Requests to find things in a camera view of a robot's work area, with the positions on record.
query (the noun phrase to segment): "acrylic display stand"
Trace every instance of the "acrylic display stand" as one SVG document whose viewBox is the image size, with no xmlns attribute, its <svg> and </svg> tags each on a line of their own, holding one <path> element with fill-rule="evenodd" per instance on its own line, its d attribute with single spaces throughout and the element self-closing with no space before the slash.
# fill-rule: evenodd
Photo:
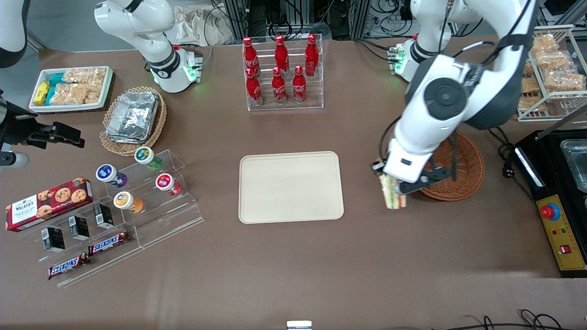
<svg viewBox="0 0 587 330">
<path fill-rule="evenodd" d="M 304 68 L 305 75 L 305 52 L 308 45 L 308 34 L 300 34 L 292 36 L 290 40 L 285 41 L 285 47 L 289 53 L 289 76 L 284 77 L 285 90 L 288 94 L 288 101 L 284 105 L 275 103 L 273 97 L 273 68 L 275 67 L 275 41 L 270 36 L 251 37 L 253 47 L 257 51 L 259 57 L 259 66 L 261 67 L 261 77 L 258 78 L 261 85 L 261 95 L 263 96 L 263 104 L 260 106 L 252 106 L 251 99 L 245 87 L 245 95 L 247 98 L 247 108 L 249 111 L 257 110 L 288 110 L 288 109 L 311 109 L 324 107 L 324 50 L 322 46 L 322 35 L 316 35 L 316 46 L 318 47 L 318 67 L 314 77 L 306 77 L 306 94 L 307 99 L 304 104 L 297 104 L 294 102 L 294 68 L 301 65 Z M 242 75 L 245 78 L 245 85 L 247 77 L 245 76 L 245 69 L 247 65 L 244 58 L 242 59 L 243 71 Z"/>
<path fill-rule="evenodd" d="M 58 287 L 68 287 L 98 271 L 115 265 L 116 263 L 151 247 L 160 241 L 204 221 L 195 198 L 187 190 L 184 178 L 179 172 L 185 165 L 169 150 L 157 154 L 163 161 L 159 171 L 150 171 L 146 166 L 133 164 L 119 172 L 128 177 L 127 184 L 122 188 L 115 188 L 106 184 L 107 197 L 94 196 L 94 202 L 67 214 L 60 215 L 42 224 L 28 228 L 19 233 L 21 237 L 35 237 L 35 251 L 39 251 L 39 262 L 45 267 L 43 270 L 48 277 L 48 268 L 80 255 L 87 253 L 87 247 L 108 239 L 117 233 L 128 230 L 131 241 L 116 245 L 101 251 L 90 258 L 91 263 L 77 267 L 66 273 L 52 278 Z M 155 187 L 155 179 L 161 173 L 169 173 L 182 186 L 181 193 L 170 196 L 165 191 Z M 119 210 L 113 204 L 112 198 L 120 191 L 129 191 L 134 198 L 143 201 L 144 207 L 140 213 L 132 214 L 128 210 Z M 104 229 L 96 225 L 93 206 L 104 204 L 110 207 L 114 221 L 113 228 Z M 90 231 L 90 238 L 84 241 L 70 237 L 68 219 L 76 215 L 85 218 Z M 43 250 L 41 230 L 47 227 L 62 230 L 66 249 L 60 252 Z"/>
</svg>

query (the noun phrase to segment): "beige tray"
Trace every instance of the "beige tray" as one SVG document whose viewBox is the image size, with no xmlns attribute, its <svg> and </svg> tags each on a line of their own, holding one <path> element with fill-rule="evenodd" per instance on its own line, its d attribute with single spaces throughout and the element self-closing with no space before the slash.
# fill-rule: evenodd
<svg viewBox="0 0 587 330">
<path fill-rule="evenodd" d="M 241 160 L 241 222 L 335 220 L 344 212 L 340 168 L 334 152 L 263 154 Z"/>
</svg>

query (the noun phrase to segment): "wicker basket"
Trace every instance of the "wicker basket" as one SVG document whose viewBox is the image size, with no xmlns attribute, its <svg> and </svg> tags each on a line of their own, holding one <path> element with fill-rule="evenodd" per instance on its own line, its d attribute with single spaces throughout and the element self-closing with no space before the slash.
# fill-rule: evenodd
<svg viewBox="0 0 587 330">
<path fill-rule="evenodd" d="M 436 166 L 453 168 L 453 148 L 449 140 L 434 151 Z M 450 177 L 424 188 L 421 192 L 435 200 L 459 201 L 475 193 L 485 177 L 485 163 L 477 146 L 464 134 L 457 132 L 457 181 Z"/>
<path fill-rule="evenodd" d="M 159 135 L 161 135 L 161 131 L 163 130 L 163 125 L 165 125 L 165 118 L 167 117 L 167 107 L 165 106 L 165 102 L 163 101 L 163 97 L 159 94 L 158 91 L 150 88 L 150 87 L 133 87 L 127 92 L 134 92 L 134 93 L 143 93 L 143 92 L 150 92 L 159 98 L 159 105 L 157 107 L 157 117 L 155 118 L 155 122 L 153 123 L 153 132 L 151 134 L 151 138 L 145 144 L 132 144 L 132 143 L 118 143 L 113 142 L 108 139 L 106 136 L 106 131 L 100 132 L 100 140 L 102 141 L 102 145 L 104 148 L 108 149 L 108 151 L 112 151 L 122 156 L 132 157 L 134 156 L 134 152 L 142 146 L 152 147 Z M 108 126 L 110 122 L 110 118 L 112 117 L 112 111 L 116 107 L 118 100 L 120 99 L 120 95 L 110 104 L 106 115 L 104 115 L 104 120 L 102 123 L 104 124 L 104 128 Z"/>
</svg>

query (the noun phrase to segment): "red bottle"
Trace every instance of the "red bottle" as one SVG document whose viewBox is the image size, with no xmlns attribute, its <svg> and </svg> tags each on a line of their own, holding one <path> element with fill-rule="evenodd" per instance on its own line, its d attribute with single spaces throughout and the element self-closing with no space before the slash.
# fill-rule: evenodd
<svg viewBox="0 0 587 330">
<path fill-rule="evenodd" d="M 285 81 L 281 76 L 281 70 L 279 68 L 273 68 L 273 96 L 275 97 L 275 103 L 284 105 L 288 102 L 288 95 L 285 93 Z"/>
<path fill-rule="evenodd" d="M 261 95 L 259 81 L 255 78 L 255 71 L 248 68 L 245 73 L 247 74 L 247 93 L 251 98 L 249 102 L 252 106 L 260 106 L 263 104 L 263 96 Z"/>
<path fill-rule="evenodd" d="M 277 35 L 275 42 L 277 43 L 277 48 L 275 48 L 275 64 L 281 70 L 282 76 L 287 77 L 289 76 L 289 54 L 284 45 L 284 36 Z"/>
<path fill-rule="evenodd" d="M 308 35 L 308 46 L 306 47 L 306 76 L 314 77 L 318 67 L 318 47 L 316 47 L 316 35 Z"/>
<path fill-rule="evenodd" d="M 255 77 L 259 78 L 261 75 L 261 68 L 259 67 L 259 57 L 257 57 L 257 51 L 253 48 L 251 38 L 244 37 L 242 44 L 245 45 L 245 52 L 243 54 L 247 69 L 253 69 Z"/>
<path fill-rule="evenodd" d="M 295 77 L 293 77 L 293 100 L 299 105 L 306 102 L 306 78 L 303 76 L 301 65 L 295 67 Z"/>
</svg>

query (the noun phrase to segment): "walker's cookie box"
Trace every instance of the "walker's cookie box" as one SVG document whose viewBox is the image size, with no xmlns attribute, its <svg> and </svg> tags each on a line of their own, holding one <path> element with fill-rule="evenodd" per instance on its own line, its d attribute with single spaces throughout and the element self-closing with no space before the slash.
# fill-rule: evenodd
<svg viewBox="0 0 587 330">
<path fill-rule="evenodd" d="M 94 200 L 83 177 L 6 206 L 6 230 L 22 231 Z"/>
</svg>

